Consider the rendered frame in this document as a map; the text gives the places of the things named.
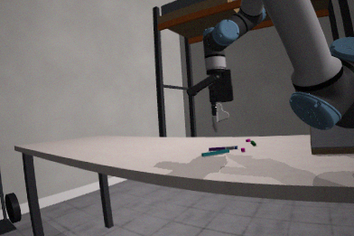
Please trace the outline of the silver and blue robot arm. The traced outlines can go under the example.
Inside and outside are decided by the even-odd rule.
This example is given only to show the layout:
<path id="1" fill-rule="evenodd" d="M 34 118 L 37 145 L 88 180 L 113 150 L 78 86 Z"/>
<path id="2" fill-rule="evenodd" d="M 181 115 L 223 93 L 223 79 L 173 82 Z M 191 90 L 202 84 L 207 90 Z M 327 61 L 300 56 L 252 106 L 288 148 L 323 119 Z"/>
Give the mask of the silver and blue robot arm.
<path id="1" fill-rule="evenodd" d="M 203 31 L 206 70 L 226 69 L 224 49 L 259 25 L 266 11 L 293 65 L 296 116 L 322 130 L 354 128 L 354 37 L 329 49 L 310 0 L 241 0 L 236 14 Z"/>

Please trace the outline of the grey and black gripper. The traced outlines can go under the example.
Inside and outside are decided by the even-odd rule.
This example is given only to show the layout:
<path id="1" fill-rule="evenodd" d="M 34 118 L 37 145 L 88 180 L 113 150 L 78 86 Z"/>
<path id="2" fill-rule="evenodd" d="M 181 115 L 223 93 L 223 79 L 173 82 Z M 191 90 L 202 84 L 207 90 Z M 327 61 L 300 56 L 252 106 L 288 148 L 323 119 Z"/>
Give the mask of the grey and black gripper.
<path id="1" fill-rule="evenodd" d="M 233 100 L 233 89 L 231 85 L 230 70 L 226 69 L 211 69 L 207 70 L 207 75 L 213 74 L 216 81 L 209 85 L 212 126 L 215 132 L 218 132 L 217 122 L 228 118 L 228 112 L 222 109 L 222 105 L 216 102 L 228 102 Z M 219 74 L 219 75 L 217 75 Z M 219 76 L 219 78 L 217 78 Z"/>

